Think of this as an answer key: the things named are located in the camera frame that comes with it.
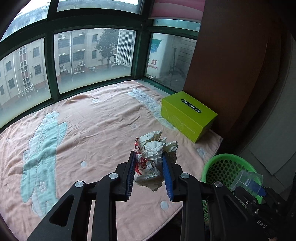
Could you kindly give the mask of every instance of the crumpled paper bag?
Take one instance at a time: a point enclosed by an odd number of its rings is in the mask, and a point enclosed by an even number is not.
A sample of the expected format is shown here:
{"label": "crumpled paper bag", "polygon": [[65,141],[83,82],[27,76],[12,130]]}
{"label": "crumpled paper bag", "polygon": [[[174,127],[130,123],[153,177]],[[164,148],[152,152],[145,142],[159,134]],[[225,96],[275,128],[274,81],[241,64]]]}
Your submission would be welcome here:
{"label": "crumpled paper bag", "polygon": [[162,175],[163,152],[168,153],[169,160],[176,163],[177,142],[166,142],[166,137],[160,138],[162,131],[153,131],[136,138],[134,151],[136,153],[136,171],[134,181],[140,186],[146,186],[156,191],[164,181]]}

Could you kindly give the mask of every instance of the pink roller blind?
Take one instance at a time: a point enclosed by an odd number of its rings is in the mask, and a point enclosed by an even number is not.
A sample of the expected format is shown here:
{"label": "pink roller blind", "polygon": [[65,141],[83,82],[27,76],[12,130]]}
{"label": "pink roller blind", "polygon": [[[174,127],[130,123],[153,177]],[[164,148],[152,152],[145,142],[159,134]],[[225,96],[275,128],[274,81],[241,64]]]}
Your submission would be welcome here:
{"label": "pink roller blind", "polygon": [[205,0],[155,0],[150,18],[201,22]]}

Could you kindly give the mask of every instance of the green plastic basket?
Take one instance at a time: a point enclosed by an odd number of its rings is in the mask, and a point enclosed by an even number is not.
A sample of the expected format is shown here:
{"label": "green plastic basket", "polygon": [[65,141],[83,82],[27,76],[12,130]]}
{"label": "green plastic basket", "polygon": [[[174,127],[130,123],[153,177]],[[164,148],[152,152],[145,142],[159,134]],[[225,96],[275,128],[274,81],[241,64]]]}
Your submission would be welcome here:
{"label": "green plastic basket", "polygon": [[[220,154],[211,158],[205,165],[201,181],[209,184],[220,181],[230,189],[230,185],[241,170],[256,172],[255,168],[245,159],[232,154]],[[256,199],[261,204],[262,197],[256,196]],[[205,223],[208,223],[207,204],[204,200],[203,208]]]}

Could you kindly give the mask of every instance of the transparent plastic container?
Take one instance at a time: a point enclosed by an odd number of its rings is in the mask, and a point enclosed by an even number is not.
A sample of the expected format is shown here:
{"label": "transparent plastic container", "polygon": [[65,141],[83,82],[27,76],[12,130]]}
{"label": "transparent plastic container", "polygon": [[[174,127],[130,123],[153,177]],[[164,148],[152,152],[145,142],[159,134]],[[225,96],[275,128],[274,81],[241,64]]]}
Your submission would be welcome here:
{"label": "transparent plastic container", "polygon": [[262,184],[263,176],[261,174],[241,170],[230,185],[230,190],[234,191],[236,187],[243,187],[253,197],[256,197],[257,195],[265,196],[266,193]]}

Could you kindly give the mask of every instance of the silver bolt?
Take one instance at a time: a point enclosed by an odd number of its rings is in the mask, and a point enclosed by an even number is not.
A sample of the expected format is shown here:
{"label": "silver bolt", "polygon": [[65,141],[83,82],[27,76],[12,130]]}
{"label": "silver bolt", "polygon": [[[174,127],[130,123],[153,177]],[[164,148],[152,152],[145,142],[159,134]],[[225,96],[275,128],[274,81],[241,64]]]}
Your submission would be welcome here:
{"label": "silver bolt", "polygon": [[189,174],[184,172],[184,173],[181,173],[180,177],[183,179],[187,179],[187,178],[189,178]]}
{"label": "silver bolt", "polygon": [[109,178],[111,178],[111,179],[116,179],[116,178],[118,178],[118,174],[115,173],[115,172],[113,172],[113,173],[111,173],[111,174],[109,175]]}
{"label": "silver bolt", "polygon": [[214,185],[215,185],[215,187],[220,188],[223,186],[223,183],[222,182],[215,182]]}
{"label": "silver bolt", "polygon": [[81,188],[84,185],[83,181],[78,181],[75,183],[75,187]]}

